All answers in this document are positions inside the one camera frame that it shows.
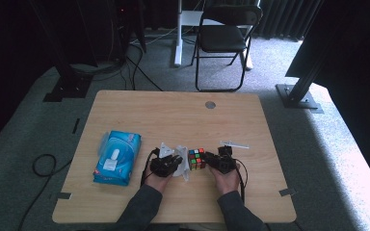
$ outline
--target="person's right hand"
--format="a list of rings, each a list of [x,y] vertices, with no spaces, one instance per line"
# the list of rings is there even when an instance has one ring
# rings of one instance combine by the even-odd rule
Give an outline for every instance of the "person's right hand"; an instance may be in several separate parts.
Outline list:
[[[215,176],[216,188],[221,195],[238,190],[240,178],[236,169],[228,172],[227,174],[223,174],[212,167],[209,167],[209,170]]]

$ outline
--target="forearm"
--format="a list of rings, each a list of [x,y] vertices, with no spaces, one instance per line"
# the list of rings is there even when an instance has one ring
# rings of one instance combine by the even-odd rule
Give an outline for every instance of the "forearm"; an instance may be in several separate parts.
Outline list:
[[[128,202],[116,223],[115,230],[145,230],[157,215],[162,194],[148,185],[143,185]]]
[[[260,231],[263,221],[246,208],[237,191],[229,192],[218,199],[224,214],[227,231]]]

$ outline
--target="hand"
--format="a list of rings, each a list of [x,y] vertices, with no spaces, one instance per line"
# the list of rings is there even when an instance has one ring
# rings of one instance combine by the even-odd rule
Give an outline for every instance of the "hand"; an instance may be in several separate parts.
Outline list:
[[[145,176],[148,177],[145,179],[144,184],[151,186],[160,193],[164,192],[165,187],[172,178],[172,174],[167,177],[159,177],[155,175],[154,173],[152,173],[150,166],[148,166],[148,168],[146,169]]]
[[[228,172],[227,174],[223,174],[212,167],[209,167],[209,170],[215,176],[216,188],[221,195],[238,190],[240,178],[236,169]]]

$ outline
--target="person's left hand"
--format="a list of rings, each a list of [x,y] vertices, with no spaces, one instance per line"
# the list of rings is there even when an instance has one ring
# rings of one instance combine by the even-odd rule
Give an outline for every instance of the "person's left hand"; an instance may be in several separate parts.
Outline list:
[[[165,187],[167,186],[168,182],[170,182],[172,178],[172,174],[167,176],[167,177],[159,177],[155,175],[154,173],[151,172],[151,169],[148,168],[146,169],[146,174],[145,176],[148,176],[144,184],[151,186],[155,190],[159,191],[160,193],[163,193],[165,190]]]

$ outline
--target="black chair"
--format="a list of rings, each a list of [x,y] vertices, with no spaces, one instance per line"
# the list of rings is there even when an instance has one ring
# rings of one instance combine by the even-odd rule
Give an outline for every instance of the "black chair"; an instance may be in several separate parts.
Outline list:
[[[197,74],[195,86],[198,91],[237,91],[243,85],[245,77],[247,56],[251,48],[251,36],[253,30],[259,24],[263,15],[262,10],[257,6],[214,6],[206,9],[199,22],[197,40],[194,48],[191,65],[194,58],[197,58]],[[206,24],[205,20],[210,19],[219,22],[218,25]],[[236,53],[234,56],[201,56],[199,50],[206,53]],[[246,51],[246,58],[243,60],[243,70],[240,84],[235,89],[211,89],[202,90],[198,86],[199,59],[200,58],[233,58],[229,65],[232,65],[236,57]]]

